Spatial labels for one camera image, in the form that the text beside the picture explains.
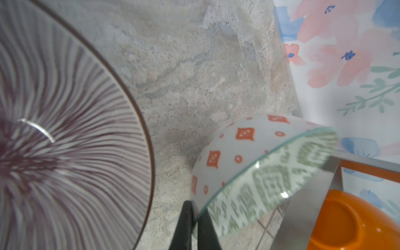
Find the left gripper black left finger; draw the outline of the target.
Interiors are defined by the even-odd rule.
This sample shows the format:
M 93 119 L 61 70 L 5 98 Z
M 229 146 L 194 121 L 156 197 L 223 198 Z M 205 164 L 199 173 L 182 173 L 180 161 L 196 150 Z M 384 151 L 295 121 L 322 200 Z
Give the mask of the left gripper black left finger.
M 178 223 L 169 250 L 191 250 L 193 231 L 192 202 L 183 203 Z

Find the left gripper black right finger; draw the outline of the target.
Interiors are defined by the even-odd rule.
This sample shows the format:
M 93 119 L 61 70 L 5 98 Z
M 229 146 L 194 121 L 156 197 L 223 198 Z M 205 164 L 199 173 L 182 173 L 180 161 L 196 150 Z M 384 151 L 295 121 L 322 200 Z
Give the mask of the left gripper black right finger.
M 202 215 L 197 226 L 198 250 L 222 250 L 209 215 Z

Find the green geometric pattern bowl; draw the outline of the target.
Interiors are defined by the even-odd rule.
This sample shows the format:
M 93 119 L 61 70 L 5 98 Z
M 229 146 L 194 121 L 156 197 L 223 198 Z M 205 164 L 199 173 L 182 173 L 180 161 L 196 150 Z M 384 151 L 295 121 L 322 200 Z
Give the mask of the green geometric pattern bowl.
M 336 148 L 335 129 L 257 114 L 217 130 L 195 161 L 190 200 L 218 237 L 259 220 L 298 192 Z

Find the orange white bowl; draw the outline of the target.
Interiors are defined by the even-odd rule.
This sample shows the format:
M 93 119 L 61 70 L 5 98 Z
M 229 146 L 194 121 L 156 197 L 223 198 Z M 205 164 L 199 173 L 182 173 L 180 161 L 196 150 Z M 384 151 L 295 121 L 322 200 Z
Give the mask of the orange white bowl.
M 400 226 L 354 195 L 329 190 L 308 250 L 398 250 Z

